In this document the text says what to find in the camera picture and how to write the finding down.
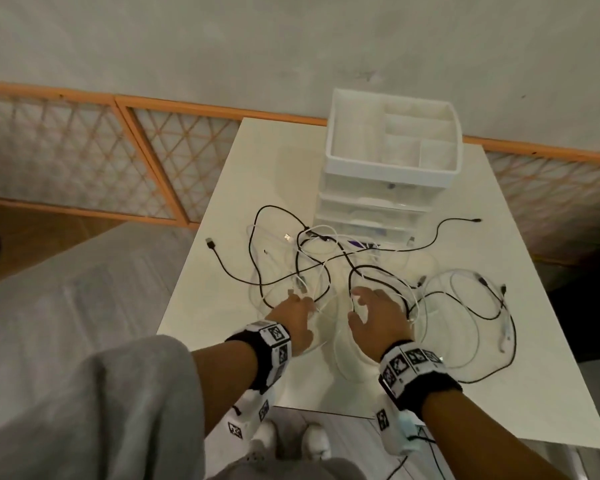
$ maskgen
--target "person's right hand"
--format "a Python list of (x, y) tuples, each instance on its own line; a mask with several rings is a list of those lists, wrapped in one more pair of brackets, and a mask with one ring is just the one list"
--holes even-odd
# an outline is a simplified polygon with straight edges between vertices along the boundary
[(411, 326), (400, 305), (389, 298), (384, 290), (357, 287), (351, 294), (358, 297), (358, 304), (368, 309), (367, 323), (360, 316), (349, 312), (349, 327), (360, 350), (369, 358), (380, 362), (382, 354), (398, 340), (413, 340)]

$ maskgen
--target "orange lattice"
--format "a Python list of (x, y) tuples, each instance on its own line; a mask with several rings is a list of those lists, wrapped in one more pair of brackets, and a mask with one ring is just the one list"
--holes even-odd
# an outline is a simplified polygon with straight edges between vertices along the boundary
[(0, 95), (0, 197), (172, 218), (101, 104)]
[(600, 165), (487, 153), (532, 255), (577, 262), (600, 249)]
[(200, 222), (240, 123), (175, 112), (134, 111), (187, 216)]

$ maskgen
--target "person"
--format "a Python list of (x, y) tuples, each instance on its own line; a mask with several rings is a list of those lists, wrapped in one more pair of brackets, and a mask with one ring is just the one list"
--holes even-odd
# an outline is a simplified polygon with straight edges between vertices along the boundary
[[(399, 353), (396, 347), (413, 348), (404, 314), (384, 291), (359, 287), (352, 293), (368, 307), (367, 322), (349, 314), (364, 354), (382, 363), (383, 356)], [(267, 316), (288, 332), (293, 355), (312, 342), (307, 319), (314, 307), (311, 298), (291, 294)], [(0, 479), (202, 479), (205, 436), (263, 377), (263, 355), (245, 333), (193, 352), (156, 336), (89, 357), (62, 387), (0, 428)], [(407, 400), (456, 479), (566, 478), (481, 411), (452, 379), (435, 387), (418, 384)], [(319, 426), (305, 433), (303, 460), (276, 460), (274, 435), (264, 421), (247, 457), (216, 479), (364, 478), (348, 460), (329, 458)]]

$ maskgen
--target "foot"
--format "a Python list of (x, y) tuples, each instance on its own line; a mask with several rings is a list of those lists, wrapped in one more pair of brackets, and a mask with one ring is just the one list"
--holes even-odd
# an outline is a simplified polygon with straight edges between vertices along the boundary
[(320, 424), (310, 424), (302, 437), (303, 460), (328, 460), (331, 458), (331, 444), (327, 432)]
[(273, 459), (278, 447), (278, 431), (273, 421), (265, 419), (249, 441), (249, 453)]

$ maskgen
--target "gray shirt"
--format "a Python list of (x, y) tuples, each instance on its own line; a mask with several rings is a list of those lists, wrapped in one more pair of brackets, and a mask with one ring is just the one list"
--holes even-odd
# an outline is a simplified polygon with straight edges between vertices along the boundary
[[(164, 336), (92, 355), (55, 392), (0, 429), (0, 479), (204, 477), (204, 403), (195, 362)], [(238, 461), (218, 479), (363, 479), (334, 459)]]

